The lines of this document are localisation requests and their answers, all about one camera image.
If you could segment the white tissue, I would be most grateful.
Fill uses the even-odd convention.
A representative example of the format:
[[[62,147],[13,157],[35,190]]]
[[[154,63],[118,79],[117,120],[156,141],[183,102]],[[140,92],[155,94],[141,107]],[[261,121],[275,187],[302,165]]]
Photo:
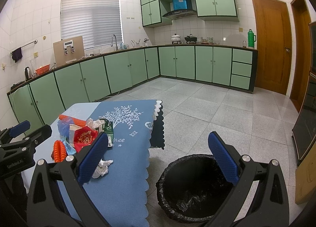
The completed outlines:
[[[99,177],[103,177],[108,173],[109,166],[113,163],[113,160],[101,160],[96,167],[92,178],[97,179]]]

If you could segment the red gold paper bowl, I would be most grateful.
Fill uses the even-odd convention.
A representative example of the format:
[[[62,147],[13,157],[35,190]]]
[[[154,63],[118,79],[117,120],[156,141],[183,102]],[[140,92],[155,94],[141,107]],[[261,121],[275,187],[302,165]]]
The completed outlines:
[[[98,131],[91,129],[88,126],[76,130],[73,138],[76,152],[79,153],[83,147],[90,146],[98,135]]]

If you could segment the orange ribbed sponge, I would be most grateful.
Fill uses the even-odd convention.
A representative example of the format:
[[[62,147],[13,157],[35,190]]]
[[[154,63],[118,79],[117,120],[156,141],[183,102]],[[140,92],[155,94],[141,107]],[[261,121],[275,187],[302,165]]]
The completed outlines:
[[[51,155],[52,159],[55,163],[62,162],[67,157],[67,151],[64,143],[62,143],[60,140],[56,140],[54,142],[53,146],[53,153]]]

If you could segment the blue plastic bag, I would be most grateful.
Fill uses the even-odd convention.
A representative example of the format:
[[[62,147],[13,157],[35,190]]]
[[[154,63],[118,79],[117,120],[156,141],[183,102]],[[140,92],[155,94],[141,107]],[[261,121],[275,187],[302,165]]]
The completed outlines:
[[[58,127],[59,134],[64,137],[69,137],[71,124],[74,124],[74,121],[69,116],[66,116],[62,120],[58,120],[57,127]]]

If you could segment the green white milk carton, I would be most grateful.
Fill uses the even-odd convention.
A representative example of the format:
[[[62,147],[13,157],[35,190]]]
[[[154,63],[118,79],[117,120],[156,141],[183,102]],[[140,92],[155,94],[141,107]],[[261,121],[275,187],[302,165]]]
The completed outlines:
[[[114,141],[114,129],[113,122],[102,118],[100,119],[102,124],[99,126],[99,132],[104,132],[108,136],[108,147],[113,147]]]

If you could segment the light blue milk carton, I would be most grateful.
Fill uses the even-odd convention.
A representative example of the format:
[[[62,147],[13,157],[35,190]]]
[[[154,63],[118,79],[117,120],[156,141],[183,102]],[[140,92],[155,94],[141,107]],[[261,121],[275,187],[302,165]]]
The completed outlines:
[[[76,153],[76,150],[68,143],[68,140],[65,136],[60,136],[60,140],[65,146],[68,155],[74,155]]]

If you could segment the grey white paper cup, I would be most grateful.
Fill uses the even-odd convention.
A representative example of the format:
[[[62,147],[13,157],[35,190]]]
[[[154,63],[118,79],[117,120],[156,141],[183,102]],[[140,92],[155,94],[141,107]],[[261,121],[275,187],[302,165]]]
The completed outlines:
[[[74,134],[76,130],[81,129],[80,126],[75,125],[75,124],[70,124],[69,125],[69,144],[74,147]]]

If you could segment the white plastic bag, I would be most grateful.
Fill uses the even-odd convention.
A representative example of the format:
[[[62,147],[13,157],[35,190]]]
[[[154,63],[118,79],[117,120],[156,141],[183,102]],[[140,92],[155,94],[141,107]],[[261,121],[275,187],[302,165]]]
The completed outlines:
[[[90,129],[98,130],[105,123],[105,120],[93,120],[92,118],[88,118],[86,121],[86,126]]]

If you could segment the green lower kitchen cabinets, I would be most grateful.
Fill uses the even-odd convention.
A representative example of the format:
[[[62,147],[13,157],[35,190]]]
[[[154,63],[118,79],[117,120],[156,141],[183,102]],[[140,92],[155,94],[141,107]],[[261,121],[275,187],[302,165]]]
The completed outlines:
[[[253,92],[258,51],[206,45],[156,46],[82,59],[17,85],[8,100],[18,122],[35,130],[76,103],[94,102],[156,77]]]

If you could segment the black trash bin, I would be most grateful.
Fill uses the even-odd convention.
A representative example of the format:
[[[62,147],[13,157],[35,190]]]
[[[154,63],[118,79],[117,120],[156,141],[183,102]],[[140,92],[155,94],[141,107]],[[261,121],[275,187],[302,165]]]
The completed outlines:
[[[192,154],[171,162],[156,183],[166,215],[180,223],[211,220],[233,189],[213,155]]]

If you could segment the blue tree-print tablecloth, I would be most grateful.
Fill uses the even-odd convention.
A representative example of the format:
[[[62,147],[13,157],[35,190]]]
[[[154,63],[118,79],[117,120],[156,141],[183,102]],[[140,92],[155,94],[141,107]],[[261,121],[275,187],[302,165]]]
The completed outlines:
[[[83,185],[92,203],[111,226],[148,226],[147,182],[151,142],[163,147],[161,100],[77,103],[64,112],[81,120],[106,118],[113,122],[113,147],[104,160],[113,160],[103,177]]]

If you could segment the cardboard box on floor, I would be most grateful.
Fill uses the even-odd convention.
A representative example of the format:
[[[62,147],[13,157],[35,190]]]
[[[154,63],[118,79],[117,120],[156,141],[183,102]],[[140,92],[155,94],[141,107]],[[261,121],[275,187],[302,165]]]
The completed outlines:
[[[296,169],[295,203],[308,202],[315,192],[315,153],[310,151]]]

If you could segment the steel electric kettle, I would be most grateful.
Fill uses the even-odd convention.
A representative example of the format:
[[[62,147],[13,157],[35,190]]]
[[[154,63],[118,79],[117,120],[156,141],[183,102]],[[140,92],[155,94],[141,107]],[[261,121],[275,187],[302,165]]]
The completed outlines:
[[[32,77],[33,77],[33,72],[32,72],[32,69],[31,69],[29,66],[25,67],[25,69],[24,69],[24,75],[25,75],[25,80],[26,80],[26,81],[32,79]]]

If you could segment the orange plastic basin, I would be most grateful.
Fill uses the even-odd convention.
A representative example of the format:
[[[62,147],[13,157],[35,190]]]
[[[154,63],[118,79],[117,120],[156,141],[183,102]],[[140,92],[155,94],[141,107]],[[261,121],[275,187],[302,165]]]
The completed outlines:
[[[35,70],[37,76],[42,75],[50,70],[50,65],[41,66]]]

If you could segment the black glass cabinet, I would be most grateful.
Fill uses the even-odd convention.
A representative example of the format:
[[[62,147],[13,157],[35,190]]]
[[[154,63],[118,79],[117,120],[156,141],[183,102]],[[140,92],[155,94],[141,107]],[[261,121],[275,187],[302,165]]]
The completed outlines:
[[[292,130],[299,166],[315,143],[315,22],[309,24],[311,38],[311,70],[303,105]]]

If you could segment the brown cardboard box on counter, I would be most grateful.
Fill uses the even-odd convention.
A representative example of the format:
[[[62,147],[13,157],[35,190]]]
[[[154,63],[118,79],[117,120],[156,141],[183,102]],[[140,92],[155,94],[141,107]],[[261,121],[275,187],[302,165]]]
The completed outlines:
[[[78,36],[57,41],[53,43],[53,51],[57,66],[79,60],[85,55],[83,37]]]

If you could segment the chrome sink faucet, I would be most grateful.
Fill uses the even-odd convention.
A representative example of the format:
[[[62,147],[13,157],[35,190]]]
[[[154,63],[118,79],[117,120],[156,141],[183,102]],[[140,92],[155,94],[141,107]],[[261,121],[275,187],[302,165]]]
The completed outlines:
[[[111,37],[111,47],[114,47],[115,51],[118,51],[117,37],[115,34]]]

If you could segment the brown wooden door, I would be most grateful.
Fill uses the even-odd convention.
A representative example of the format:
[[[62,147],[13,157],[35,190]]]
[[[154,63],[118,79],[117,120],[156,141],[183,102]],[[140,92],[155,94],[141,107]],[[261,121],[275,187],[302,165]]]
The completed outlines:
[[[309,31],[311,17],[306,0],[292,0],[291,9],[295,24],[296,60],[290,99],[296,110],[300,111],[305,98],[311,67],[311,38]]]
[[[288,7],[279,0],[252,0],[257,30],[256,87],[286,94],[292,35]]]

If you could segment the window blinds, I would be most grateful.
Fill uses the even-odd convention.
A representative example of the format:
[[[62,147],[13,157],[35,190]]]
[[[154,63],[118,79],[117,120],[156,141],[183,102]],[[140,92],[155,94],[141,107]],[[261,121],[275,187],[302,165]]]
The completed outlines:
[[[60,32],[62,39],[82,36],[84,49],[123,42],[120,0],[61,0]]]

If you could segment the white cooking pot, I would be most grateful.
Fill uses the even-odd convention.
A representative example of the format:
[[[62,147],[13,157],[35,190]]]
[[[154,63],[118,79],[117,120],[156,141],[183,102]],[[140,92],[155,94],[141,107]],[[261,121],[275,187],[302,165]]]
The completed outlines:
[[[181,36],[177,35],[177,34],[172,35],[171,36],[171,43],[172,44],[182,44]]]

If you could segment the black wok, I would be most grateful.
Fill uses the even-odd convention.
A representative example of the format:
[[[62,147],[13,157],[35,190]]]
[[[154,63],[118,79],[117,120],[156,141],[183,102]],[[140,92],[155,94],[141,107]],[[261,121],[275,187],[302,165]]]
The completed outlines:
[[[185,37],[185,41],[187,44],[196,44],[197,43],[197,37],[190,34]]]

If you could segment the green thermos bottle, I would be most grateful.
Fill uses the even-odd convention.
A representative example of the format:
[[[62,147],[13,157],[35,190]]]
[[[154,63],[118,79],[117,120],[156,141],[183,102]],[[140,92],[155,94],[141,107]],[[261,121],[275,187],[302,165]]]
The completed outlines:
[[[248,47],[254,48],[257,37],[251,29],[248,30],[247,39],[248,39]]]

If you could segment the black range hood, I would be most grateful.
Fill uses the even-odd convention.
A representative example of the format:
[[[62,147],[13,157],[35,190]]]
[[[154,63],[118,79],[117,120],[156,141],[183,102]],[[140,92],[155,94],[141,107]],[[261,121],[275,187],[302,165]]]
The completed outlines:
[[[164,14],[163,17],[175,20],[175,19],[191,17],[191,16],[196,16],[196,15],[197,15],[197,12],[195,10],[180,9],[180,10],[173,10],[171,12],[168,12]]]

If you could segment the blue box on hood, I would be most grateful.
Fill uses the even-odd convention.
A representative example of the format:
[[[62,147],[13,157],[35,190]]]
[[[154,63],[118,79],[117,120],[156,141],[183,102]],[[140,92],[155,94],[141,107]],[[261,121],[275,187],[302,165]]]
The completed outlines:
[[[191,0],[172,0],[174,10],[192,10]]]

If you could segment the dark towel on rail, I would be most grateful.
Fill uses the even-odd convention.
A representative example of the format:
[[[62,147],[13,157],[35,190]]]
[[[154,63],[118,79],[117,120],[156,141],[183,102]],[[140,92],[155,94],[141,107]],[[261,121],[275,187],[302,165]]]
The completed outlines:
[[[19,60],[22,59],[23,57],[23,54],[22,54],[22,51],[21,51],[21,47],[15,49],[13,52],[12,52],[12,59],[15,63],[17,63]]]

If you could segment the chrome towel rail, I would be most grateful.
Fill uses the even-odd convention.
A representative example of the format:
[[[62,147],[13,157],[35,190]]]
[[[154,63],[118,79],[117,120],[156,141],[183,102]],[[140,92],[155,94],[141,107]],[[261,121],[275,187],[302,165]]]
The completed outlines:
[[[31,41],[31,42],[29,42],[29,43],[27,43],[27,44],[25,44],[25,45],[23,45],[23,46],[21,46],[21,47],[19,47],[19,48],[24,48],[24,47],[29,46],[29,45],[31,45],[31,44],[37,44],[37,43],[38,43],[38,40],[35,39],[34,41]]]

